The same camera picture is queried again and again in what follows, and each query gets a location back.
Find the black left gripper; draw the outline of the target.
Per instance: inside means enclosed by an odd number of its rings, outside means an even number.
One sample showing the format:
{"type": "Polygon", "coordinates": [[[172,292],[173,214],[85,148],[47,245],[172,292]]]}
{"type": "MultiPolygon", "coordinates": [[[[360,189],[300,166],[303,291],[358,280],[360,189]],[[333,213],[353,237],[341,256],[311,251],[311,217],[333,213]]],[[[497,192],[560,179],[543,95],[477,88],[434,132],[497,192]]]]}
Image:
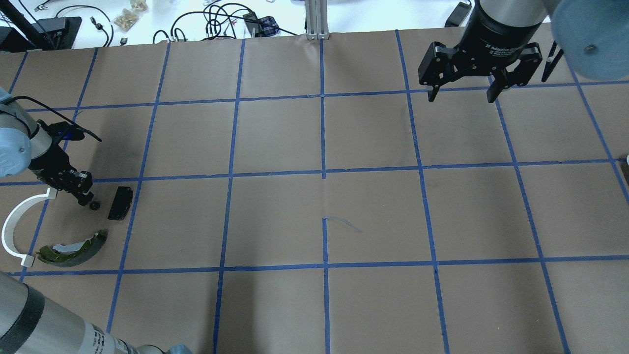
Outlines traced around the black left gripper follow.
{"type": "Polygon", "coordinates": [[[31,160],[29,170],[43,183],[76,195],[79,205],[87,206],[94,199],[92,174],[79,171],[70,164],[69,155],[52,144],[47,152],[31,160]]]}

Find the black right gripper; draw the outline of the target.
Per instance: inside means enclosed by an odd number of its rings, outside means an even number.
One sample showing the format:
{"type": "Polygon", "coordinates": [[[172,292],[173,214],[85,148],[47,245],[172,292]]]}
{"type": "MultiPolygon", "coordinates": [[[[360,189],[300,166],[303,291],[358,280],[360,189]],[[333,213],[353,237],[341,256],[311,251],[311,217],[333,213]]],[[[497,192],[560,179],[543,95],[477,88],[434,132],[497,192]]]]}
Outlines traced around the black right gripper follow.
{"type": "Polygon", "coordinates": [[[477,0],[460,42],[433,42],[418,67],[419,81],[434,102],[440,88],[467,76],[492,78],[494,103],[503,90],[527,85],[542,62],[532,37],[543,22],[541,0],[477,0]]]}

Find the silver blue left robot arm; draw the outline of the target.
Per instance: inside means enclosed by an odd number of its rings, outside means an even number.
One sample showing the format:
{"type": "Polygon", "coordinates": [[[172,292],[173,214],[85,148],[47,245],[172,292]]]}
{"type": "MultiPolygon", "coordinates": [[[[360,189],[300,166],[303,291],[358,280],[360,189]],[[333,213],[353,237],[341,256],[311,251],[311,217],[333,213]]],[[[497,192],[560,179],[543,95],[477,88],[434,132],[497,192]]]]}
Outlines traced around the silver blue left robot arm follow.
{"type": "Polygon", "coordinates": [[[92,131],[81,127],[57,110],[29,96],[12,96],[2,88],[0,93],[0,174],[16,176],[30,170],[37,179],[52,188],[67,191],[79,204],[92,201],[93,180],[89,171],[79,171],[70,164],[61,141],[81,141],[92,131]],[[18,103],[26,99],[56,114],[63,121],[46,124],[33,117],[18,103]]]}

